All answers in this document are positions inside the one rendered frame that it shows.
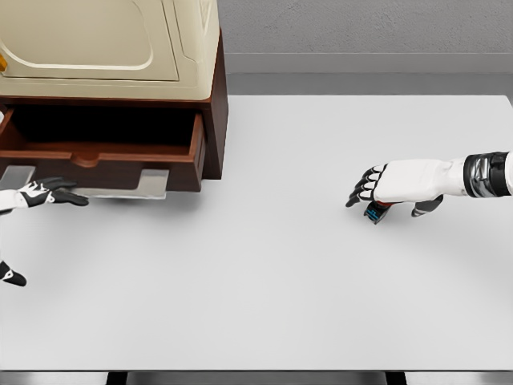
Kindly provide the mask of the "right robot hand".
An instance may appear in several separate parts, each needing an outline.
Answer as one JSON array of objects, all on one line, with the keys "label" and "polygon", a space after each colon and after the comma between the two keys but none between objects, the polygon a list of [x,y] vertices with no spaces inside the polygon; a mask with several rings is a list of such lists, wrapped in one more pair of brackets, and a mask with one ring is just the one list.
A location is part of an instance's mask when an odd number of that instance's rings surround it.
[{"label": "right robot hand", "polygon": [[445,195],[464,194],[461,160],[396,160],[365,171],[345,206],[378,205],[378,212],[368,216],[379,221],[391,205],[413,202],[412,216],[420,217],[434,211]]}]

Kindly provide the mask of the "brown and cream cabinet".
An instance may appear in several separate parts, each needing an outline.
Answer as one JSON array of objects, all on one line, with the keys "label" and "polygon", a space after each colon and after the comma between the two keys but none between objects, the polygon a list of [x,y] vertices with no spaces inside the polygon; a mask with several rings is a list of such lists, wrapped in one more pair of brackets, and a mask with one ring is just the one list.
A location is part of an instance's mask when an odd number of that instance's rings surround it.
[{"label": "brown and cream cabinet", "polygon": [[217,0],[0,0],[0,103],[193,103],[221,177],[228,98]]}]

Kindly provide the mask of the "brown wooden drawer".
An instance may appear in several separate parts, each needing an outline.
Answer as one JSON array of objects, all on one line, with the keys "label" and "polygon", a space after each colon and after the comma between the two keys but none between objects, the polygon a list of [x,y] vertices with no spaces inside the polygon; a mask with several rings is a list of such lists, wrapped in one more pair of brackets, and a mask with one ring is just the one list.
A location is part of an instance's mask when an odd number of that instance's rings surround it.
[{"label": "brown wooden drawer", "polygon": [[34,166],[80,188],[135,189],[144,169],[167,170],[168,191],[198,192],[204,123],[194,110],[18,105],[0,122],[0,176]]}]

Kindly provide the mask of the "black blue red switch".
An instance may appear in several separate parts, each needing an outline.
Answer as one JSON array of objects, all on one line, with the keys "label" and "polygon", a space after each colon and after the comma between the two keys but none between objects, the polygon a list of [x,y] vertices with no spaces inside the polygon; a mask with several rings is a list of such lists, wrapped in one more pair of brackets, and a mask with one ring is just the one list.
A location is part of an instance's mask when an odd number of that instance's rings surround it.
[{"label": "black blue red switch", "polygon": [[394,203],[386,203],[381,201],[371,201],[364,211],[367,217],[374,225],[377,225],[389,212]]}]

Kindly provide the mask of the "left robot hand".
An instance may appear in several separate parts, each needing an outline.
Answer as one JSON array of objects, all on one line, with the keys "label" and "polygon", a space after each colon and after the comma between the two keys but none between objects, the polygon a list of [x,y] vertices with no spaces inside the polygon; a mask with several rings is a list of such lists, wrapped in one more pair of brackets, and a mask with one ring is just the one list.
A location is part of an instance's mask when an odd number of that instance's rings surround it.
[{"label": "left robot hand", "polygon": [[12,213],[15,209],[28,209],[44,204],[88,206],[87,197],[70,191],[76,185],[76,181],[53,176],[31,181],[18,189],[2,189],[0,190],[0,217]]}]

